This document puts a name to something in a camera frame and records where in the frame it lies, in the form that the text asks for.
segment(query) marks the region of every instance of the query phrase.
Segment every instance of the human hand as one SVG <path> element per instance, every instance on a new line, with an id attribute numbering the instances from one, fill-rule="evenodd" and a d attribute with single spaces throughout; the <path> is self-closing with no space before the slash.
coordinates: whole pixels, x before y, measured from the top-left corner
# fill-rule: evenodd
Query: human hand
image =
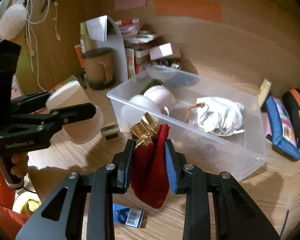
<path id="1" fill-rule="evenodd" d="M 28 173 L 28 153 L 17 153 L 11 157 L 11 161 L 15 164 L 11 168 L 11 174 L 23 179 Z"/>

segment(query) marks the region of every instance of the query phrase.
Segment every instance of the white cup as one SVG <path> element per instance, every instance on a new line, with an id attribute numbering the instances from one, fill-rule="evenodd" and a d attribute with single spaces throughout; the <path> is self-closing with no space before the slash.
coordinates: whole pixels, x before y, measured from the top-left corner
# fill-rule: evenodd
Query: white cup
<path id="1" fill-rule="evenodd" d="M 129 103 L 141 106 L 142 108 L 160 114 L 160 109 L 156 103 L 143 95 L 135 95 Z M 124 118 L 126 125 L 129 129 L 140 121 L 140 118 L 145 114 L 145 111 L 141 111 L 133 106 L 124 106 L 121 108 L 121 116 Z"/>
<path id="2" fill-rule="evenodd" d="M 160 112 L 166 113 L 167 115 L 169 115 L 169 112 L 172 111 L 176 105 L 174 95 L 163 85 L 150 87 L 143 95 L 155 102 Z"/>
<path id="3" fill-rule="evenodd" d="M 78 81 L 71 81 L 57 89 L 47 100 L 49 110 L 90 103 Z M 84 144 L 91 141 L 101 131 L 103 115 L 101 109 L 96 107 L 96 114 L 88 120 L 65 124 L 62 133 L 67 140 L 75 144 Z"/>

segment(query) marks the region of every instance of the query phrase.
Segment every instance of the gold fabric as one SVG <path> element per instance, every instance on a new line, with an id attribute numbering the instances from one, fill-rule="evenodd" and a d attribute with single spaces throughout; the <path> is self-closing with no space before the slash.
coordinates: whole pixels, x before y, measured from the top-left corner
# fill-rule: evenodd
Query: gold fabric
<path id="1" fill-rule="evenodd" d="M 157 136 L 158 132 L 158 121 L 152 118 L 149 113 L 145 113 L 140 121 L 130 129 L 132 139 L 136 141 L 136 148 L 152 143 L 152 137 Z"/>

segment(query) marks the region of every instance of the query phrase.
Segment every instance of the orange clothing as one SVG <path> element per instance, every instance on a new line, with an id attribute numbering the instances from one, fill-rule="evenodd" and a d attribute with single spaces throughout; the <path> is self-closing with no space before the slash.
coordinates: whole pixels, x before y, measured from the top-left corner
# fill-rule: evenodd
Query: orange clothing
<path id="1" fill-rule="evenodd" d="M 15 191 L 9 189 L 0 171 L 0 227 L 12 240 L 29 218 L 12 211 L 14 198 Z"/>

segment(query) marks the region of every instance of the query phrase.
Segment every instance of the person's arm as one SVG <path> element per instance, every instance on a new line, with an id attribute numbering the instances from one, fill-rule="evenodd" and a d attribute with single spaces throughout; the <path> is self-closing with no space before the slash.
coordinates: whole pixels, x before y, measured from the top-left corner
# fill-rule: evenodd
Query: person's arm
<path id="1" fill-rule="evenodd" d="M 26 153 L 15 154 L 11 158 L 15 166 L 12 167 L 11 173 L 23 178 L 27 174 L 28 155 Z M 9 189 L 0 170 L 0 204 L 12 209 L 15 199 L 15 191 Z"/>

